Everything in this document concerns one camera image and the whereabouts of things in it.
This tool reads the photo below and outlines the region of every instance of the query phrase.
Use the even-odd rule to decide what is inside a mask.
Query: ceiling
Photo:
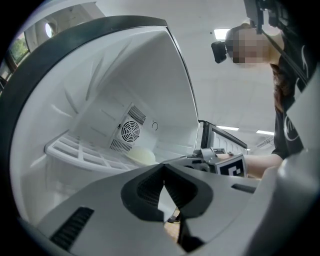
[[[271,68],[269,65],[239,68],[230,59],[217,64],[211,50],[211,43],[216,40],[214,29],[232,28],[247,19],[243,1],[98,0],[96,5],[106,16],[143,15],[165,19],[185,59],[199,119],[239,127],[230,133],[245,142],[251,154],[271,152],[273,146],[256,148],[269,137],[256,131],[275,128]],[[264,30],[277,32],[267,26]]]

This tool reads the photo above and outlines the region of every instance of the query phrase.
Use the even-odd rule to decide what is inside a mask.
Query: green tree
[[[27,43],[24,38],[17,38],[10,49],[15,61],[18,61],[27,51]]]

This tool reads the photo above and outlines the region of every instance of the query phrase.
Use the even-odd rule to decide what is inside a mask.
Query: person
[[[300,67],[309,80],[316,69],[317,61],[295,32],[283,32],[270,37]],[[248,23],[230,29],[226,35],[225,47],[233,63],[244,67],[257,64],[270,65],[274,82],[275,128],[274,146],[271,155],[246,155],[248,175],[261,178],[269,167],[278,167],[282,161],[303,149],[294,125],[287,116],[287,110],[303,92],[306,84],[276,50],[264,34],[257,34]],[[228,154],[218,155],[221,159]]]

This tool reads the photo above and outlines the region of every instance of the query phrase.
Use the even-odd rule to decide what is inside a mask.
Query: black t-shirt
[[[309,81],[316,69],[317,62],[315,58],[313,58],[300,37],[291,33],[282,33],[282,38],[284,41],[283,51],[300,67]],[[285,159],[303,149],[299,134],[287,116],[287,110],[297,100],[306,85],[282,56],[279,59],[278,68],[290,87],[290,93],[282,99],[283,112],[276,109],[274,129],[275,150],[272,154]]]

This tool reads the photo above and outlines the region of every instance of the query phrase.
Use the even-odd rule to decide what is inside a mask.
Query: window
[[[2,77],[4,80],[8,80],[10,77],[11,72],[10,69],[8,68],[7,64],[5,61],[2,61],[0,64],[0,77]]]
[[[29,53],[24,33],[18,36],[9,50],[14,62],[18,65]]]

